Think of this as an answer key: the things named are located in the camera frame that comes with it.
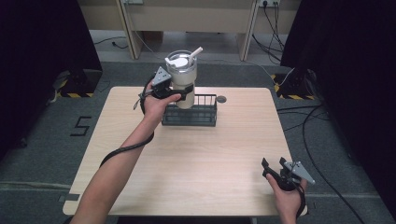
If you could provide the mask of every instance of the black wire basket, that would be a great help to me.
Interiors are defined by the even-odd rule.
[[[180,109],[176,104],[166,107],[163,126],[216,126],[218,105],[216,94],[195,94],[194,105]]]

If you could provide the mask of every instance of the power outlet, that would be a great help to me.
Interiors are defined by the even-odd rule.
[[[259,7],[264,7],[264,1],[267,2],[267,7],[275,7],[277,4],[279,6],[280,0],[260,0]]]

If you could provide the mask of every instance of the black curtain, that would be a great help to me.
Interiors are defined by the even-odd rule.
[[[34,124],[63,71],[102,71],[76,0],[0,7],[0,159]]]
[[[302,0],[281,64],[315,71],[347,150],[396,219],[395,39],[395,1]]]

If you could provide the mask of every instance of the yellow black tape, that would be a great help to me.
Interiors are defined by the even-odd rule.
[[[58,97],[81,98],[93,97],[93,93],[72,93],[72,92],[58,92]]]
[[[58,97],[69,97],[69,98],[82,98],[82,97],[93,97],[92,90],[85,90],[86,92],[69,92],[66,88],[67,80],[62,82],[57,96]]]
[[[280,85],[282,82],[277,82],[277,80],[283,80],[284,76],[277,77],[276,75],[271,75],[271,78],[274,81],[274,89],[276,92],[276,96],[282,99],[292,99],[292,100],[314,100],[315,97],[310,93],[308,87],[305,87],[306,90],[297,90],[295,92],[286,90],[286,88],[282,88]]]

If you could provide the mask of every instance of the hand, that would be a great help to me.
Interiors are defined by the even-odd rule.
[[[147,86],[147,91],[151,90],[152,81]],[[160,122],[163,118],[163,113],[165,112],[165,108],[172,102],[179,100],[181,97],[180,94],[171,95],[165,99],[157,99],[151,95],[146,97],[145,100],[145,119],[153,119],[156,122]]]
[[[270,175],[265,176],[271,185],[276,197],[276,209],[283,224],[296,223],[297,211],[301,205],[300,194],[297,189],[285,191],[279,187],[276,180]],[[302,179],[300,186],[306,190],[306,180]]]

